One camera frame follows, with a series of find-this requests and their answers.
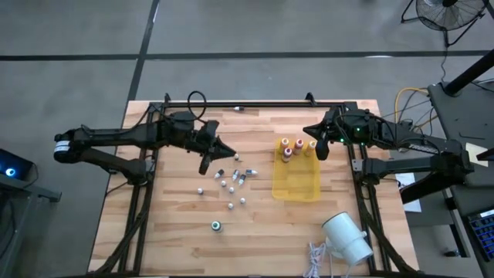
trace yellow tray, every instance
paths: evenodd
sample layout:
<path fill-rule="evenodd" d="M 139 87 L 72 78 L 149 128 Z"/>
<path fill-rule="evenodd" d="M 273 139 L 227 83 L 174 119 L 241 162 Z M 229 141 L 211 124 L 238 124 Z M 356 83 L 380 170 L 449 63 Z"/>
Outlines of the yellow tray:
<path fill-rule="evenodd" d="M 304 153 L 307 143 L 298 155 L 292 154 L 288 163 L 283 162 L 283 154 L 279 153 L 279 142 L 275 145 L 275 164 L 272 176 L 272 196 L 275 199 L 315 202 L 319 200 L 320 192 L 320 166 L 316 153 L 306 156 Z M 290 147 L 295 141 L 290 140 Z"/>

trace keyboard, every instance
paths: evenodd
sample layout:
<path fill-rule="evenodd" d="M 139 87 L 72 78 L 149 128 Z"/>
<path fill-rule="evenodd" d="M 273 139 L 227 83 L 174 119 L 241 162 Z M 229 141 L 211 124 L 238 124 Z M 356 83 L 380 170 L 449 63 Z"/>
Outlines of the keyboard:
<path fill-rule="evenodd" d="M 486 262 L 494 259 L 494 209 L 467 216 Z"/>

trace wooden table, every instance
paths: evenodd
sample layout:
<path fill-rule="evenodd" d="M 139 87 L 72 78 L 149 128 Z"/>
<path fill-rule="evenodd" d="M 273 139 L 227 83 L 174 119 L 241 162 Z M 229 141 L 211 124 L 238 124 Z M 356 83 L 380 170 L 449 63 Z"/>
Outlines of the wooden table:
<path fill-rule="evenodd" d="M 379 114 L 376 100 L 358 100 L 359 108 Z M 147 101 L 129 103 L 123 125 L 130 127 L 148 106 Z M 330 146 L 330 156 L 320 163 L 321 199 L 313 203 L 284 202 L 271 195 L 273 148 L 278 137 L 310 140 L 302 127 L 319 123 L 327 108 L 252 108 L 243 113 L 227 108 L 208 109 L 203 119 L 220 122 L 218 135 L 240 154 L 242 162 L 226 158 L 211 163 L 206 176 L 198 173 L 201 158 L 175 147 L 162 148 L 157 163 L 151 213 L 140 273 L 142 275 L 301 275 L 309 265 L 308 244 L 324 240 L 321 224 L 338 212 L 347 211 L 360 226 L 354 184 L 347 149 L 342 144 Z M 119 147 L 122 158 L 137 158 L 136 147 Z M 368 150 L 374 158 L 388 158 L 388 152 Z M 212 176 L 225 169 L 228 186 L 237 168 L 259 172 L 248 177 L 235 194 Z M 109 189 L 121 184 L 121 175 L 110 179 Z M 197 189 L 203 188 L 203 195 Z M 124 234 L 132 188 L 112 192 L 104 202 L 89 270 L 103 264 Z M 244 205 L 239 199 L 246 199 Z M 392 181 L 377 186 L 377 200 L 384 232 L 406 262 L 418 268 L 413 243 L 398 187 Z M 228 210 L 232 202 L 235 208 Z M 211 230 L 212 221 L 224 224 L 222 233 Z M 373 238 L 377 268 L 382 270 L 377 240 Z M 133 262 L 131 246 L 129 264 Z M 333 274 L 343 275 L 347 265 L 333 258 Z M 321 275 L 329 275 L 326 257 Z M 353 275 L 367 275 L 364 263 L 352 268 Z"/>

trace gray floor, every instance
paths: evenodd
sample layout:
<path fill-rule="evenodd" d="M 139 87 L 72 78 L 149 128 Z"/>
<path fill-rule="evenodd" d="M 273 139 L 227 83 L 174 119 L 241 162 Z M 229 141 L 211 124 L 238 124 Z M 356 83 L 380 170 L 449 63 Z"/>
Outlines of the gray floor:
<path fill-rule="evenodd" d="M 406 3 L 161 0 L 148 52 L 442 50 L 441 33 L 420 22 L 399 24 Z M 138 54 L 150 7 L 151 0 L 3 1 L 0 55 Z M 492 18 L 487 15 L 452 49 L 490 49 L 491 35 Z M 478 58 L 448 57 L 445 79 Z M 172 99 L 183 100 L 192 90 L 201 90 L 210 100 L 300 99 L 312 92 L 319 99 L 377 99 L 381 113 L 387 114 L 400 88 L 438 82 L 441 61 L 441 57 L 147 61 L 137 99 L 160 100 L 169 93 Z M 0 62 L 0 147 L 36 162 L 39 185 L 63 192 L 59 204 L 39 205 L 17 276 L 85 272 L 108 175 L 88 164 L 54 162 L 52 140 L 56 133 L 80 124 L 118 127 L 135 65 L 135 61 Z M 491 70 L 482 79 L 493 77 Z M 422 100 L 416 96 L 412 103 Z M 428 109 L 425 104 L 405 116 L 417 120 Z M 437 121 L 433 127 L 434 134 L 442 136 Z M 421 269 L 457 276 L 478 273 L 471 259 L 452 262 L 442 257 L 444 248 L 454 248 L 450 239 L 438 243 L 434 235 L 442 233 L 441 228 L 412 228 Z M 451 266 L 447 273 L 442 267 L 446 265 Z"/>

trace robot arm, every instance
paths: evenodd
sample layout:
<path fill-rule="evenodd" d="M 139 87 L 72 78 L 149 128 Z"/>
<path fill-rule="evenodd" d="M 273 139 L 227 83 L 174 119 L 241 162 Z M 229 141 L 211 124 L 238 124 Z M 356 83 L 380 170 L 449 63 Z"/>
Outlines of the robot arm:
<path fill-rule="evenodd" d="M 401 124 L 373 115 L 369 110 L 347 110 L 342 113 L 339 109 L 331 109 L 319 124 L 304 127 L 303 131 L 317 139 L 316 155 L 319 160 L 327 159 L 330 153 L 328 143 L 338 141 L 377 146 L 384 150 L 404 147 L 432 154 L 428 158 L 352 161 L 357 178 L 364 184 L 377 185 L 381 178 L 389 174 L 431 171 L 427 179 L 406 188 L 407 194 L 402 195 L 404 203 L 450 185 L 462 184 L 465 175 L 473 172 L 469 153 L 459 142 L 416 134 Z"/>
<path fill-rule="evenodd" d="M 157 150 L 171 145 L 183 148 L 187 152 L 199 153 L 202 156 L 199 173 L 204 175 L 211 161 L 232 157 L 235 151 L 216 136 L 218 121 L 206 121 L 201 129 L 195 130 L 194 120 L 194 114 L 185 111 L 129 129 L 94 130 L 81 126 L 55 136 L 54 158 L 58 162 L 70 164 L 84 161 L 98 165 L 110 173 L 119 171 L 130 184 L 142 185 L 148 179 L 146 161 L 128 161 L 93 147 L 133 145 Z"/>

